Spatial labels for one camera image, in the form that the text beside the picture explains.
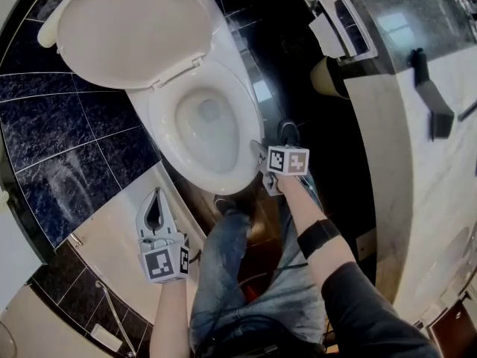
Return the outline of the black waist pack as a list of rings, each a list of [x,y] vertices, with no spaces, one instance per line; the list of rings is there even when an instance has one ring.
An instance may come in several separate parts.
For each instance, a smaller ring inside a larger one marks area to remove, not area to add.
[[[279,321],[252,315],[210,332],[194,358],[322,358],[320,343],[296,337]]]

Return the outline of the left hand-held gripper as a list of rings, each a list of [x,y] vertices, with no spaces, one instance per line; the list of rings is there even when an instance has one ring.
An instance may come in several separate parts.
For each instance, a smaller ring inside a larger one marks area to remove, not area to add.
[[[159,227],[159,205],[162,225]],[[176,233],[177,228],[163,189],[155,188],[142,202],[136,214],[138,237]],[[189,276],[189,247],[184,235],[167,235],[143,239],[139,243],[139,261],[146,278],[152,283],[167,283]]]

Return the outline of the person's shoe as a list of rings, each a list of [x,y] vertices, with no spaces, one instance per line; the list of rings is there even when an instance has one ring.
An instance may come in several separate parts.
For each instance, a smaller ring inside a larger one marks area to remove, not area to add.
[[[277,136],[280,145],[299,146],[300,133],[296,124],[290,119],[283,119],[278,126]]]
[[[237,210],[236,203],[233,199],[227,196],[216,195],[213,199],[215,209],[222,215],[225,216],[230,211]]]

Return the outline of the person's left shoe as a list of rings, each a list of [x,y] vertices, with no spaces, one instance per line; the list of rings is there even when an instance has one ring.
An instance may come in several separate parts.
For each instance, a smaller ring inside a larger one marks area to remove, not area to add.
[[[213,199],[215,209],[222,215],[225,216],[230,211],[237,210],[236,203],[233,199],[227,196],[216,195]]]

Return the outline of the person's right forearm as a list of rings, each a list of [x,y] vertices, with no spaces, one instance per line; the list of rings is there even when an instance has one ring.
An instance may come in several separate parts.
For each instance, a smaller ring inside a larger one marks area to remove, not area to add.
[[[326,220],[326,216],[298,179],[292,176],[279,176],[278,181],[279,189],[290,207],[299,236],[312,225]],[[343,264],[355,262],[353,253],[342,236],[334,236],[322,246],[314,247],[307,260],[317,280],[325,280]]]

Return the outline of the blue jeans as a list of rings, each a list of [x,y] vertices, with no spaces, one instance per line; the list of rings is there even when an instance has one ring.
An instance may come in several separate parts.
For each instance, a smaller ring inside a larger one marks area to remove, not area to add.
[[[321,343],[325,305],[297,244],[297,232],[284,198],[278,200],[282,256],[279,271],[268,289],[247,303],[238,274],[251,232],[251,220],[239,209],[230,211],[214,226],[204,244],[198,289],[192,307],[189,341],[192,350],[207,335],[241,318],[258,315],[282,323],[296,337]]]

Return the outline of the white soap dish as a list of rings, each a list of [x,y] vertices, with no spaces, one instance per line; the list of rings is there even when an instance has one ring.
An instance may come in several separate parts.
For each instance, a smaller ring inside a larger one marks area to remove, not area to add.
[[[122,340],[114,336],[100,324],[94,325],[91,331],[91,336],[97,342],[100,342],[103,346],[109,348],[113,352],[118,352],[122,345]]]

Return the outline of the black angular bracket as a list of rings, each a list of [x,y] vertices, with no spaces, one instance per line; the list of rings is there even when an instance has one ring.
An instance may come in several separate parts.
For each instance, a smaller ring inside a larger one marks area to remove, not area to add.
[[[429,110],[429,136],[432,140],[448,139],[455,113],[430,78],[427,56],[422,48],[411,51],[410,63],[414,69],[414,88]]]

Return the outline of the cream bathtub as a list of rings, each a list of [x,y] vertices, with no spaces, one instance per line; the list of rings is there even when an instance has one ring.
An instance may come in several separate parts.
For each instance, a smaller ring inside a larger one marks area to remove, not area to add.
[[[148,194],[157,187],[166,195],[177,228],[188,235],[190,251],[195,257],[203,247],[206,234],[161,162],[126,186],[74,232],[84,243],[76,250],[93,273],[151,324],[157,314],[161,286],[149,282],[140,265],[136,214]]]

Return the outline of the person's right shoe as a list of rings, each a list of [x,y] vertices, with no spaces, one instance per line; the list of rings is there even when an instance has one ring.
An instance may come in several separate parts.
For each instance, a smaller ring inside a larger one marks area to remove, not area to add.
[[[283,119],[278,126],[277,136],[280,145],[299,146],[300,133],[296,124],[290,119]]]

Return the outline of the white sink basin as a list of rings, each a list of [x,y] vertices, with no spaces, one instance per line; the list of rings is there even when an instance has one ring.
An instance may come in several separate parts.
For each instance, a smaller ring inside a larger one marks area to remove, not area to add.
[[[445,265],[456,264],[464,255],[470,238],[470,228],[464,227],[447,245],[443,260]]]

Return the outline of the person's left forearm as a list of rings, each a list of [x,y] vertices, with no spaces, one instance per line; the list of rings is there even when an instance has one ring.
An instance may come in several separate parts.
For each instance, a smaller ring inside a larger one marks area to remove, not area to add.
[[[150,358],[189,358],[189,323],[186,306],[185,280],[162,285],[150,339]]]

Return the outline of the dark jacket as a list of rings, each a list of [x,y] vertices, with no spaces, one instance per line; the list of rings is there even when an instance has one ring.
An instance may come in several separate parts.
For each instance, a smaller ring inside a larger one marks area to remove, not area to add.
[[[402,320],[356,263],[345,263],[321,294],[340,358],[440,358],[433,343]]]

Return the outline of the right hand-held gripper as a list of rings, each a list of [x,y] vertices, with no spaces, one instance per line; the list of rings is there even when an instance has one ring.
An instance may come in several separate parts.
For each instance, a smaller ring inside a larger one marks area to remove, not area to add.
[[[309,149],[301,147],[268,146],[252,139],[250,149],[260,154],[257,169],[262,170],[262,183],[269,195],[281,195],[278,176],[292,176],[305,180],[309,171]]]

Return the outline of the chrome grab bar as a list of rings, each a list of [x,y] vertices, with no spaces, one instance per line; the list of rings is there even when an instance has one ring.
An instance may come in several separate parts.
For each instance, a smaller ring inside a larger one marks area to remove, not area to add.
[[[123,340],[126,342],[128,348],[129,348],[129,351],[127,353],[127,357],[128,358],[136,358],[137,357],[137,352],[136,352],[136,349],[134,348],[130,338],[128,337],[122,323],[121,323],[121,320],[119,319],[119,316],[118,316],[118,313],[116,312],[116,308],[114,307],[114,304],[113,304],[113,301],[112,301],[112,298],[110,296],[110,293],[109,293],[109,290],[108,288],[106,287],[105,284],[103,284],[100,280],[96,280],[95,281],[95,286],[97,288],[100,288],[102,289],[102,291],[104,292],[104,296],[107,300],[107,303],[108,303],[108,306],[113,314],[113,318],[115,319],[115,322],[119,328],[119,332],[121,333],[121,336],[123,337]]]

